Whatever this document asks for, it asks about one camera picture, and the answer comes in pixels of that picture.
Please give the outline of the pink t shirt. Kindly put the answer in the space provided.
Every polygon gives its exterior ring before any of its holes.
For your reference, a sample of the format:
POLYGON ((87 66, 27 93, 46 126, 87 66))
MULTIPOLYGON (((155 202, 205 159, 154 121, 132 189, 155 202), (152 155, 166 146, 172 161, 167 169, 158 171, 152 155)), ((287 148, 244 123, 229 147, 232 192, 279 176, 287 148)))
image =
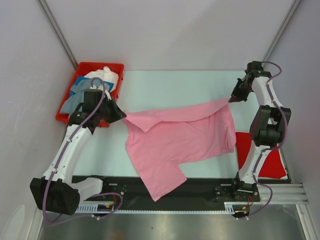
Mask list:
POLYGON ((127 112, 125 148, 153 201, 187 178, 180 164, 234 152, 236 130, 226 98, 171 109, 127 112))

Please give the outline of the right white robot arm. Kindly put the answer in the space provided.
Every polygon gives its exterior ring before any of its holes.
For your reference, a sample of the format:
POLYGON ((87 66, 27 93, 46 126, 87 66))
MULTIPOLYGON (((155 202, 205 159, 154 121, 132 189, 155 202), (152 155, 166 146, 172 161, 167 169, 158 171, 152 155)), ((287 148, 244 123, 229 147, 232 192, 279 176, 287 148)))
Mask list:
POLYGON ((230 188, 230 196, 237 202, 259 194, 259 173, 269 153, 284 144, 292 114, 290 108, 280 103, 273 88, 274 75, 264 70, 262 61, 249 62, 244 72, 245 76, 237 80, 228 101, 245 102, 249 94, 254 93, 259 108, 249 128, 249 153, 230 188))

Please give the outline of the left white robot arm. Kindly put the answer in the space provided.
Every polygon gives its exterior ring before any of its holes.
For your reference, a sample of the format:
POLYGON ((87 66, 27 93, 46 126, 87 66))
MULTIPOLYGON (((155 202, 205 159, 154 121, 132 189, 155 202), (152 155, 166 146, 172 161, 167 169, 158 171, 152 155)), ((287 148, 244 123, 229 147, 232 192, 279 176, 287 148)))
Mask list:
POLYGON ((108 124, 126 117, 107 91, 89 89, 70 115, 63 142, 49 168, 41 178, 33 178, 30 190, 43 212, 73 215, 79 203, 96 196, 105 200, 111 188, 97 177, 73 183, 73 173, 83 148, 101 122, 108 124))

